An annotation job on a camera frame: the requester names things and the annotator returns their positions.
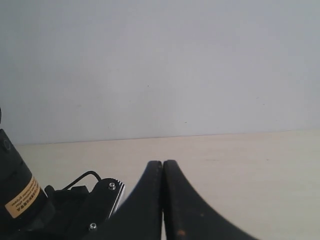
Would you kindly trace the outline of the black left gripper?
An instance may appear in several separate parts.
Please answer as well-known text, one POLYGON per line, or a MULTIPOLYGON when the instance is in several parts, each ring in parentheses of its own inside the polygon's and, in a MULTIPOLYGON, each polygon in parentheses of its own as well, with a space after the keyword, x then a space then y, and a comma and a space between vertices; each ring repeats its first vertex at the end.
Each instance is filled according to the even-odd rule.
POLYGON ((79 240, 92 223, 100 224, 100 185, 68 185, 16 194, 2 187, 0 238, 2 240, 79 240))

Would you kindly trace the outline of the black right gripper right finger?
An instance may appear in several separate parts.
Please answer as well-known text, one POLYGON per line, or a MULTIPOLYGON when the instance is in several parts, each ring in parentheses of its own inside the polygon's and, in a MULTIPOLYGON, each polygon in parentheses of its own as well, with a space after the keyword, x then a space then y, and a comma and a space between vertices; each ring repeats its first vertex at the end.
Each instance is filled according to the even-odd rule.
POLYGON ((197 193, 175 160, 163 163, 165 234, 168 240, 254 240, 197 193))

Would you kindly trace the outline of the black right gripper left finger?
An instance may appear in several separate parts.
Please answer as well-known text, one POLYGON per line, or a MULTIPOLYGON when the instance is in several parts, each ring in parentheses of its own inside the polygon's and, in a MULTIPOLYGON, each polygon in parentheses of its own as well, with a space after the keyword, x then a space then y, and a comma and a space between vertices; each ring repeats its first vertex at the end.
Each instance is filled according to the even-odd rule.
POLYGON ((160 240, 162 162, 150 161, 137 185, 112 217, 94 233, 96 240, 160 240))

